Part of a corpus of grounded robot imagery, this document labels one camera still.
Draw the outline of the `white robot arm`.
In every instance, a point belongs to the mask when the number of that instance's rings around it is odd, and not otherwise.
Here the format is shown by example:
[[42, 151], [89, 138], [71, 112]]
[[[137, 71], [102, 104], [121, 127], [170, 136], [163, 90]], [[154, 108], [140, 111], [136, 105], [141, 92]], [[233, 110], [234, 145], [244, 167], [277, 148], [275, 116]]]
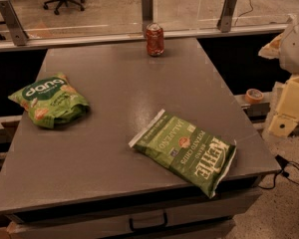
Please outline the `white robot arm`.
[[268, 128], [273, 135], [286, 137], [299, 123], [299, 13], [282, 34], [260, 49], [258, 55], [278, 59], [280, 68], [291, 74]]

